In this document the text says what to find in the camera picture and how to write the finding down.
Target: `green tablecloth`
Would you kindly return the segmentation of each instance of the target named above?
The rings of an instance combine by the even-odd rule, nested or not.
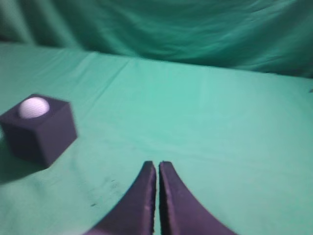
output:
[[[167,160],[239,235],[311,235],[312,88],[300,77],[0,44],[0,113],[32,93],[69,100],[79,134],[42,171],[0,136],[0,234],[81,234],[145,160]]]

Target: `green backdrop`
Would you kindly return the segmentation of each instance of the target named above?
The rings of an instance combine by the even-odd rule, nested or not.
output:
[[[312,0],[0,0],[0,37],[312,77]]]

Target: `green fabric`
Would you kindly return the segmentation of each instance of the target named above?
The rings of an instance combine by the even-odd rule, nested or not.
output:
[[[0,55],[0,114],[50,95],[71,102],[79,134],[42,171],[0,136],[1,235],[87,231],[145,160],[172,161],[239,235],[312,235],[311,79],[11,44]]]
[[[313,77],[312,0],[1,0],[0,38]]]

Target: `golf ball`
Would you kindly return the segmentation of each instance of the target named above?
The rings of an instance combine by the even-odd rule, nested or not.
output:
[[[20,105],[21,118],[37,118],[49,111],[48,102],[40,97],[33,97],[25,100]]]

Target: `black cube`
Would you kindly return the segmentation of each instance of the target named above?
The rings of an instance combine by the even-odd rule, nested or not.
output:
[[[21,159],[49,167],[77,138],[70,103],[32,94],[45,99],[50,109],[42,116],[24,119],[19,115],[21,103],[0,116],[4,137],[12,153]]]

